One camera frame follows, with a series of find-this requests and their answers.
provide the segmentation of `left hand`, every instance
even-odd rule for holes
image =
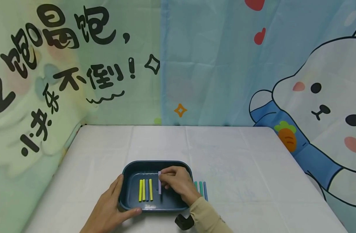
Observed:
[[[124,176],[121,174],[100,196],[80,233],[108,233],[127,219],[142,213],[141,208],[134,208],[123,213],[117,209],[123,181]]]

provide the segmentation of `hand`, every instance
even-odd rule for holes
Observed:
[[[123,181],[124,176],[119,175],[109,189],[100,196],[80,233],[108,233],[127,219],[142,213],[141,208],[131,209],[123,213],[117,209]]]
[[[174,191],[181,195],[182,200],[191,206],[197,199],[201,197],[201,194],[196,190],[195,184],[191,180],[190,174],[184,167],[168,167],[161,170],[159,176],[161,186],[165,186],[165,189],[172,187]]]

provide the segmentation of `dark blue tray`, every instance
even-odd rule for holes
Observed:
[[[143,211],[151,212],[187,209],[187,204],[172,188],[162,187],[161,195],[159,195],[158,172],[170,166],[185,167],[192,179],[190,167],[180,161],[134,161],[128,164],[122,172],[124,183],[119,196],[120,206],[124,209],[140,207]],[[139,202],[139,180],[141,179],[152,179],[153,201]]]

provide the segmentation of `black object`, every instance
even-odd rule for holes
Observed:
[[[188,218],[185,218],[182,214],[175,218],[175,223],[181,230],[188,230],[195,225],[195,221],[191,215]]]
[[[119,196],[120,206],[124,209],[140,207],[143,212],[181,212],[188,209],[188,205],[173,189],[163,189],[161,195],[158,194],[158,172],[170,166],[184,167],[192,179],[190,167],[181,161],[134,161],[128,164],[122,172],[124,182]],[[141,179],[152,179],[153,201],[139,202]]]

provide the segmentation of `white tablecloth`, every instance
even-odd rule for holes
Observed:
[[[84,126],[26,233],[78,233],[99,196],[136,160],[188,164],[234,232],[347,232],[270,128]],[[143,213],[115,232],[181,232],[176,216]]]

